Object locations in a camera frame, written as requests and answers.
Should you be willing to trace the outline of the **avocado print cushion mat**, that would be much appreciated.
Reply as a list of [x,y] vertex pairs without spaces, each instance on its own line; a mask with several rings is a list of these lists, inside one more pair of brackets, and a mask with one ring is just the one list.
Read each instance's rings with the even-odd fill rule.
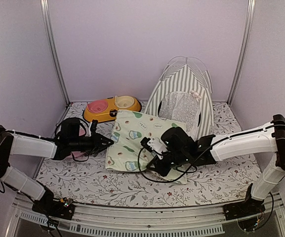
[[114,144],[107,149],[105,167],[107,170],[138,172],[146,170],[155,156],[143,150],[143,138],[161,140],[161,136],[172,127],[186,129],[186,123],[159,118],[140,112],[119,110],[111,133]]

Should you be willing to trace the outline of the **striped fabric pet tent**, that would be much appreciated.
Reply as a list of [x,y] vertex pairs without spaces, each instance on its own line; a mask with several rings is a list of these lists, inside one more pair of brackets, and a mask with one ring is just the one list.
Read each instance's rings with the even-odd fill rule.
[[158,80],[144,112],[186,123],[185,132],[197,140],[210,135],[214,125],[211,95],[204,78],[184,65]]

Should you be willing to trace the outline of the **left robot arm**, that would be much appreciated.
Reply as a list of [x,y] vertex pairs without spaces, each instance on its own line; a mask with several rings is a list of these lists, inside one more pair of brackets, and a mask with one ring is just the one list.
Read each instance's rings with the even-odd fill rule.
[[114,143],[96,131],[97,125],[97,120],[87,123],[80,118],[67,118],[57,125],[53,137],[7,130],[0,125],[0,182],[38,201],[46,214],[54,214],[58,207],[53,192],[10,161],[14,158],[61,161],[76,152],[94,157]]

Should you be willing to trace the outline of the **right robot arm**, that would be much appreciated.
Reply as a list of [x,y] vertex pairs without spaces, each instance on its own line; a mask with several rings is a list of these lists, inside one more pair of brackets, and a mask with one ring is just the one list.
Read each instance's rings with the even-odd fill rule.
[[278,114],[257,128],[226,135],[192,139],[181,127],[165,131],[160,139],[143,138],[141,146],[154,153],[147,169],[165,177],[173,169],[216,164],[238,156],[272,153],[272,159],[240,203],[243,215],[250,215],[267,194],[285,177],[285,118]]

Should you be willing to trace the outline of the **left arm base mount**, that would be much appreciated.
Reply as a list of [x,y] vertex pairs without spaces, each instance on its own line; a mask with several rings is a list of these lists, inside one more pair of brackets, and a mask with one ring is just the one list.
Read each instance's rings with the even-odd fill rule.
[[75,212],[74,200],[63,197],[54,198],[54,193],[44,186],[45,193],[40,200],[33,202],[32,210],[50,217],[57,217],[65,220],[72,220]]

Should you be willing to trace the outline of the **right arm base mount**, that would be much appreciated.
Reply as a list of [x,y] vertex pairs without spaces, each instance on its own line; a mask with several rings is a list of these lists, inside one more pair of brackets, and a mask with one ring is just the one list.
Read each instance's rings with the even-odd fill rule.
[[265,211],[264,200],[253,199],[251,190],[252,184],[249,185],[243,201],[223,205],[223,213],[226,220],[253,216],[250,219],[238,221],[239,228],[245,232],[253,232],[257,229]]

